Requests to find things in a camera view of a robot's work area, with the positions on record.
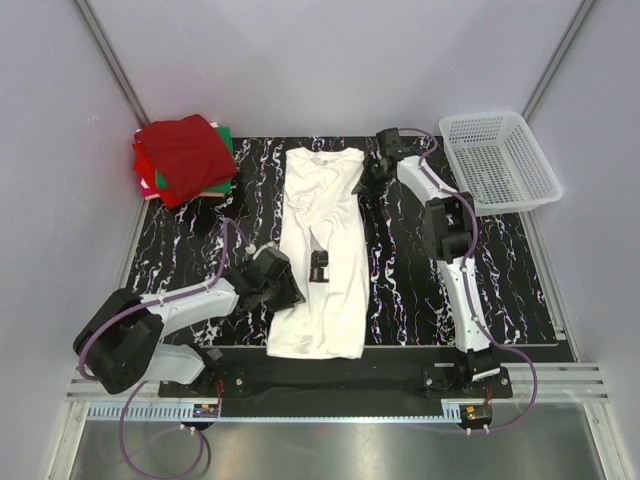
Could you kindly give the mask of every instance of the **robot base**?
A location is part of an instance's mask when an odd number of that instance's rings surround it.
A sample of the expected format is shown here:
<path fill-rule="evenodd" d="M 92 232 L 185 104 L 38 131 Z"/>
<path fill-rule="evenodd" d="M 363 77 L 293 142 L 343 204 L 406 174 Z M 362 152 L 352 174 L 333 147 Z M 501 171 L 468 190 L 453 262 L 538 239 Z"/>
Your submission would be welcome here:
<path fill-rule="evenodd" d="M 505 367 L 500 373 L 477 382 L 463 382 L 456 377 L 454 367 L 424 367 L 422 369 L 424 396 L 428 399 L 466 398 L 484 400 L 487 387 L 492 398 L 513 398 L 511 379 Z"/>
<path fill-rule="evenodd" d="M 197 380 L 200 388 L 176 382 L 162 382 L 158 390 L 158 396 L 163 398 L 216 398 L 218 396 L 218 388 L 216 386 L 218 380 L 223 382 L 224 398 L 241 398 L 244 396 L 245 370 L 224 364 L 215 368 L 205 368 Z"/>

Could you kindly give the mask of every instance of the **black and white marbled mat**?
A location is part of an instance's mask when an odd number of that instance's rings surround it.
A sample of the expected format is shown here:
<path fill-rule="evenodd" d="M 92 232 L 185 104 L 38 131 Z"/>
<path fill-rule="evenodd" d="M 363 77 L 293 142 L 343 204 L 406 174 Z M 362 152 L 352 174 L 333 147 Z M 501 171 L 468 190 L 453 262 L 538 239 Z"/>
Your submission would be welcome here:
<path fill-rule="evenodd" d="M 355 147 L 368 152 L 375 148 L 375 138 L 235 139 L 240 174 L 224 201 L 198 198 L 173 211 L 159 200 L 151 201 L 127 285 L 140 294 L 154 293 L 212 276 L 222 252 L 223 216 L 238 221 L 256 246 L 270 240 L 279 242 L 285 152 L 300 146 L 324 151 Z M 443 180 L 455 185 L 442 149 L 430 157 L 429 164 Z M 425 253 L 421 210 L 411 191 L 397 181 L 380 200 L 360 198 L 371 272 L 367 345 L 441 345 L 454 341 L 444 281 Z M 491 332 L 499 342 L 555 343 L 520 217 L 483 217 L 480 227 L 478 287 Z M 235 232 L 230 239 L 232 245 L 239 246 Z M 235 248 L 231 250 L 234 263 Z M 206 346 L 265 345 L 271 318 L 257 308 L 203 321 L 175 333 L 169 341 L 195 340 Z"/>

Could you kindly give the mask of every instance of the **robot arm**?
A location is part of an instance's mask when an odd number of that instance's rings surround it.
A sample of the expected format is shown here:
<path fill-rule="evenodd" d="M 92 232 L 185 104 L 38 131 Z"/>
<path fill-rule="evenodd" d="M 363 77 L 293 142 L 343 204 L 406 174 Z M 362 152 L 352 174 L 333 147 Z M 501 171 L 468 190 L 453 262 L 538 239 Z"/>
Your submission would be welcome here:
<path fill-rule="evenodd" d="M 414 155 L 398 163 L 397 175 L 398 180 L 409 187 L 425 207 L 427 253 L 436 261 L 447 287 L 453 310 L 456 348 L 466 357 L 465 375 L 473 382 L 497 375 L 500 366 L 493 361 L 491 342 L 478 327 L 480 324 L 488 330 L 475 282 L 475 259 L 467 259 L 462 266 L 462 259 L 471 243 L 470 222 L 465 218 L 468 212 L 459 201 L 443 192 L 450 187 L 430 167 L 420 165 L 420 157 Z M 473 205 L 470 196 L 467 195 L 466 200 Z M 463 268 L 471 280 L 471 300 L 473 311 L 477 313 L 475 319 L 464 288 Z"/>
<path fill-rule="evenodd" d="M 73 349 L 80 356 L 98 329 L 121 312 L 145 305 L 97 337 L 86 365 L 111 394 L 141 380 L 173 381 L 196 392 L 207 392 L 216 380 L 214 359 L 197 346 L 159 343 L 164 337 L 207 318 L 251 310 L 259 303 L 278 311 L 300 302 L 304 297 L 289 259 L 274 246 L 266 245 L 214 286 L 202 283 L 166 295 L 142 296 L 127 289 L 117 290 L 76 337 Z"/>
<path fill-rule="evenodd" d="M 453 310 L 455 344 L 458 351 L 454 365 L 457 380 L 463 384 L 476 382 L 500 373 L 493 348 L 481 327 L 488 331 L 475 281 L 475 260 L 464 262 L 472 242 L 474 218 L 450 193 L 452 188 L 426 164 L 412 147 L 405 147 L 397 129 L 377 134 L 379 158 L 365 163 L 363 177 L 356 186 L 359 192 L 375 192 L 383 188 L 392 176 L 409 187 L 424 205 L 424 233 L 429 258 L 435 260 L 442 274 Z M 473 208 L 469 193 L 459 193 Z M 463 275 L 468 275 L 470 300 Z"/>

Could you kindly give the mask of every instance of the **white plastic basket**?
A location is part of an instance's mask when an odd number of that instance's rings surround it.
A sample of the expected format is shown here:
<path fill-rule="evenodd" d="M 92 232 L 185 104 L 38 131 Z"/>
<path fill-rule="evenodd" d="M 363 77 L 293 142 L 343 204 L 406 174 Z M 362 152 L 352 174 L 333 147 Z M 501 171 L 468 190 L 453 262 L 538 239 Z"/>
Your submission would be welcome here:
<path fill-rule="evenodd" d="M 486 112 L 440 120 L 444 149 L 476 215 L 526 212 L 555 202 L 562 188 L 521 115 Z"/>

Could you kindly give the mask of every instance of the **folded red cloth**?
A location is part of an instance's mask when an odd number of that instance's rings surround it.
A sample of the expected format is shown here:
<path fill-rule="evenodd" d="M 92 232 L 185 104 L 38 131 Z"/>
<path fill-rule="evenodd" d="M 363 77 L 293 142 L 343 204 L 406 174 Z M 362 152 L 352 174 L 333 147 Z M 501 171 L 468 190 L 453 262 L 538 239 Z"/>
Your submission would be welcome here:
<path fill-rule="evenodd" d="M 133 170 L 136 171 L 138 175 L 140 175 L 144 179 L 145 182 L 147 182 L 147 185 L 149 185 L 152 190 L 160 195 L 160 198 L 167 206 L 167 208 L 177 207 L 181 203 L 189 200 L 189 198 L 178 198 L 173 192 L 169 190 L 159 189 L 156 185 L 156 169 L 147 157 L 144 148 L 140 143 L 134 143 L 133 149 L 138 154 L 136 161 L 133 164 Z"/>
<path fill-rule="evenodd" d="M 201 115 L 153 122 L 135 139 L 179 198 L 195 197 L 238 173 L 224 141 Z"/>

